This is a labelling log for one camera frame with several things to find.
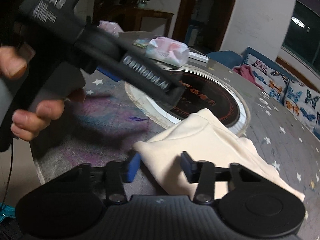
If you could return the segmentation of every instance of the doorway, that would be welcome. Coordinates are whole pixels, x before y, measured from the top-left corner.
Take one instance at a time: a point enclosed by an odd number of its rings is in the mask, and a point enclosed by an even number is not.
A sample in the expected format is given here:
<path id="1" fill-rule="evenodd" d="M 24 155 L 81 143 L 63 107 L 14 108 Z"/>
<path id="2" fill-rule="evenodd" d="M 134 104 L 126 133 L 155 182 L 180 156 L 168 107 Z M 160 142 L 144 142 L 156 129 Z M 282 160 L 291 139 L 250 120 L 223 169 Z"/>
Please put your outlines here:
<path id="1" fill-rule="evenodd" d="M 202 53 L 219 51 L 236 0 L 181 0 L 172 38 Z"/>

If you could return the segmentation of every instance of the black cable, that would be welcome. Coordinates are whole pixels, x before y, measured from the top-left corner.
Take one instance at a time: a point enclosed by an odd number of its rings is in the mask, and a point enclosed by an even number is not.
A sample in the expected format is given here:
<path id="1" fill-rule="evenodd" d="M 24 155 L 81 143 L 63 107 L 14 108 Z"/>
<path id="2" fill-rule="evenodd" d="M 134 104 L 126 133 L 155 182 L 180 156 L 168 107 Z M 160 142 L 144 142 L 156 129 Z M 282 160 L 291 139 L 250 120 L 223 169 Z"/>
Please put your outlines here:
<path id="1" fill-rule="evenodd" d="M 2 208 L 4 206 L 4 201 L 7 197 L 7 193 L 8 193 L 8 188 L 9 188 L 9 182 L 10 182 L 10 178 L 11 178 L 11 173 L 12 173 L 12 165 L 13 165 L 13 139 L 11 140 L 11 164 L 10 164 L 10 171 L 9 171 L 9 176 L 8 176 L 8 181 L 7 181 L 7 186 L 5 187 L 5 192 L 4 192 L 4 198 L 0 207 L 0 211 L 2 211 Z"/>

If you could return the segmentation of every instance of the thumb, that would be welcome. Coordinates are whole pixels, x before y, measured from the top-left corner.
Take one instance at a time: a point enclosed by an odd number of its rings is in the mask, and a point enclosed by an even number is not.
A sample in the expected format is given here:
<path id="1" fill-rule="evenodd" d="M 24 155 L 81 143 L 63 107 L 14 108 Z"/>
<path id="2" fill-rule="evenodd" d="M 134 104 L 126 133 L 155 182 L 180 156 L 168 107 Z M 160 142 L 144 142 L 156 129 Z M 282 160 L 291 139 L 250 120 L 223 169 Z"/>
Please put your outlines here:
<path id="1" fill-rule="evenodd" d="M 18 56 L 14 47 L 0 47 L 0 73 L 9 79 L 18 79 L 26 69 L 27 62 Z"/>

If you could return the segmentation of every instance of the cream cloth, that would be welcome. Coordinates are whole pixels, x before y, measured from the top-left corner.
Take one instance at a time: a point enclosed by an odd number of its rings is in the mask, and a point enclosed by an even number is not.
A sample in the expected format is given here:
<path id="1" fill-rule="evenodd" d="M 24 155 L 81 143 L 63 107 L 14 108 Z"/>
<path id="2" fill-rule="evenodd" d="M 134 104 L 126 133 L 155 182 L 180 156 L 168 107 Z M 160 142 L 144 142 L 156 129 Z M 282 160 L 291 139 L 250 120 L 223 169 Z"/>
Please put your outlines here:
<path id="1" fill-rule="evenodd" d="M 186 151 L 195 161 L 210 161 L 217 167 L 239 163 L 304 200 L 303 193 L 286 184 L 278 171 L 258 155 L 251 140 L 234 135 L 208 109 L 191 114 L 148 142 L 136 142 L 133 148 L 171 195 L 189 195 L 192 199 L 195 194 L 197 183 L 188 183 L 180 168 L 180 154 Z M 226 193 L 227 183 L 216 182 L 215 199 Z"/>

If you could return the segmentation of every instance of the window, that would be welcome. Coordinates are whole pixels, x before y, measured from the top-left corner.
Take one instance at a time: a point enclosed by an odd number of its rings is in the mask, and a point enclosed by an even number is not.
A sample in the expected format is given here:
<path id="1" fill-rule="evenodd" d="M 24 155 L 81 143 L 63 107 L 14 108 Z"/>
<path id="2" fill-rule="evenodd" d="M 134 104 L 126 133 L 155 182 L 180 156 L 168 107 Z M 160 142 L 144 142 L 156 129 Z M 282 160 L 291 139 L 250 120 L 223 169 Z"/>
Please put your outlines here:
<path id="1" fill-rule="evenodd" d="M 299 1 L 283 46 L 320 74 L 320 16 Z"/>

